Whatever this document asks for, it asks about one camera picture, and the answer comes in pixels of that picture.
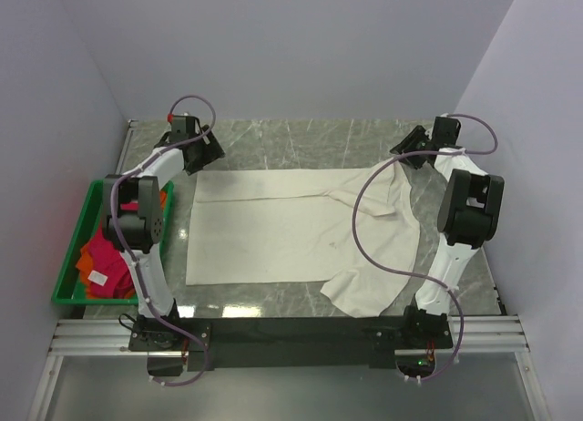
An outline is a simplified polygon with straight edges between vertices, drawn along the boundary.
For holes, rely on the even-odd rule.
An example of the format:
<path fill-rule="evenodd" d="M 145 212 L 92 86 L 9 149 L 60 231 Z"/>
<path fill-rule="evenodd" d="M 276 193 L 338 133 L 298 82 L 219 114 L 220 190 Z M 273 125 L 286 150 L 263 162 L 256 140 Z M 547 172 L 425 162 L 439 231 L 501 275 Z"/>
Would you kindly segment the white t shirt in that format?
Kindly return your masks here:
<path fill-rule="evenodd" d="M 403 168 L 202 171 L 189 226 L 190 286 L 320 282 L 352 317 L 408 283 L 420 225 Z"/>

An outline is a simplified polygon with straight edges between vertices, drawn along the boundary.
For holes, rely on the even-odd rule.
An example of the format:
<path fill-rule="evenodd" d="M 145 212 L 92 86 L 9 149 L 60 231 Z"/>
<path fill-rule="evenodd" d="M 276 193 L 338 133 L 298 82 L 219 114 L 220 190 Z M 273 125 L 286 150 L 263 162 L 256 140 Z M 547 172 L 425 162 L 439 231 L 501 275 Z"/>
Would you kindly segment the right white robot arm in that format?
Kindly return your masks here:
<path fill-rule="evenodd" d="M 447 181 L 436 221 L 438 248 L 399 327 L 401 339 L 412 347 L 449 334 L 451 294 L 469 261 L 494 237 L 499 221 L 505 180 L 480 169 L 458 145 L 461 117 L 438 116 L 431 131 L 417 126 L 391 148 L 401 163 L 414 169 L 429 164 Z"/>

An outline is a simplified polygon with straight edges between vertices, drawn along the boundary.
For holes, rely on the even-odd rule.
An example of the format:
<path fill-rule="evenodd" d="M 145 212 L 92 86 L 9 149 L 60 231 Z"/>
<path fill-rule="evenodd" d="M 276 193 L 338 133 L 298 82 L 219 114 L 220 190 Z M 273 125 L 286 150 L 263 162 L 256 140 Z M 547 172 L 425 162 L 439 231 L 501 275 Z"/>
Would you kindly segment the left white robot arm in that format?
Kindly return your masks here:
<path fill-rule="evenodd" d="M 182 172 L 203 170 L 225 156 L 213 135 L 191 115 L 168 115 L 169 130 L 137 166 L 103 179 L 102 234 L 127 265 L 138 296 L 138 322 L 149 321 L 149 338 L 160 349 L 176 347 L 182 335 L 177 305 L 161 263 L 164 216 L 159 191 Z"/>

